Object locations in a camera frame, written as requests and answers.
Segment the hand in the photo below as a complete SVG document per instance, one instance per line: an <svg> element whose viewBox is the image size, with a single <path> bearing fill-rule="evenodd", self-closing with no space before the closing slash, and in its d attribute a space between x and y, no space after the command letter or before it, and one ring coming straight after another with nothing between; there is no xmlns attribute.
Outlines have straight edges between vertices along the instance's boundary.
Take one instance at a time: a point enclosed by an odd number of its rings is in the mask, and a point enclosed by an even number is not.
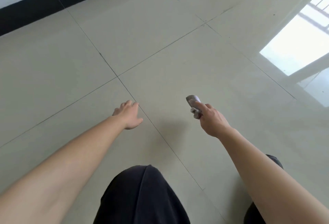
<svg viewBox="0 0 329 224"><path fill-rule="evenodd" d="M133 103L131 100L128 100L122 103L120 108L115 108L112 116L120 117L125 123L125 129L131 130L143 122L142 118L137 118L137 113L138 103Z"/></svg>
<svg viewBox="0 0 329 224"><path fill-rule="evenodd" d="M225 131L230 130L232 127L218 110L213 108L210 104L203 104L195 102L197 107L202 110L203 116L200 118L202 129L210 136L220 138Z"/></svg>

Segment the leg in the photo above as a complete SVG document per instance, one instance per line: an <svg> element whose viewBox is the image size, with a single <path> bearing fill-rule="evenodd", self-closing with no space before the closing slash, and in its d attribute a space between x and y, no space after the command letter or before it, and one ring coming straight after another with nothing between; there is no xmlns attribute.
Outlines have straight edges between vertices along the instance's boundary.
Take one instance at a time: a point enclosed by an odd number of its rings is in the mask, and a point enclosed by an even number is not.
<svg viewBox="0 0 329 224"><path fill-rule="evenodd" d="M134 166L118 174L101 198L94 224L189 224L179 199L158 169Z"/></svg>
<svg viewBox="0 0 329 224"><path fill-rule="evenodd" d="M271 159L273 162L275 162L277 165L283 168L282 164L275 156L273 155L267 155L267 156L269 157L269 159ZM261 214L259 213L254 203L252 203L248 208L243 222L244 224L252 224L252 223L265 224L264 219L262 218Z"/></svg>

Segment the forearm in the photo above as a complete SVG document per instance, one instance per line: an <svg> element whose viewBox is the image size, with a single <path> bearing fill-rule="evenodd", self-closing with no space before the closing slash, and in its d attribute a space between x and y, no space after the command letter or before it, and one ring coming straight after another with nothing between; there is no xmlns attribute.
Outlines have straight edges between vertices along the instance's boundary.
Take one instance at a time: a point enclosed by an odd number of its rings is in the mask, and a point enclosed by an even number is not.
<svg viewBox="0 0 329 224"><path fill-rule="evenodd" d="M266 223L329 222L328 209L237 130L218 138Z"/></svg>
<svg viewBox="0 0 329 224"><path fill-rule="evenodd" d="M124 128L121 118L113 116L71 140L2 195L2 218L60 222Z"/></svg>

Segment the black pants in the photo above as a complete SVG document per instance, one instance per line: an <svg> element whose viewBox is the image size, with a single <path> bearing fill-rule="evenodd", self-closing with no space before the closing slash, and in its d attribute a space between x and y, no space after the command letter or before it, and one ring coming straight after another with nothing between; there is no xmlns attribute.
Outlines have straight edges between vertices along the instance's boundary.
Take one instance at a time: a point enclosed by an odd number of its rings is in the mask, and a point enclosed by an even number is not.
<svg viewBox="0 0 329 224"><path fill-rule="evenodd" d="M109 184L94 224L109 223L189 224L190 221L162 174L148 165L128 168ZM254 204L248 209L244 223L265 223Z"/></svg>

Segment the tile floor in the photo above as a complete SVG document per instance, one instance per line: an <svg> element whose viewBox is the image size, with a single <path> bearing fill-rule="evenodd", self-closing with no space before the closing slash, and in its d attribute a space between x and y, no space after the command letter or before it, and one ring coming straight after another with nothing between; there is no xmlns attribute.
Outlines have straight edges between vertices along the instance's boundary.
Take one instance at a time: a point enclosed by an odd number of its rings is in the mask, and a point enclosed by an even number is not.
<svg viewBox="0 0 329 224"><path fill-rule="evenodd" d="M92 223L136 164L159 168L192 223L241 223L251 199L192 118L196 94L329 207L323 2L86 0L1 36L0 191L132 99L143 124L116 140L64 223Z"/></svg>

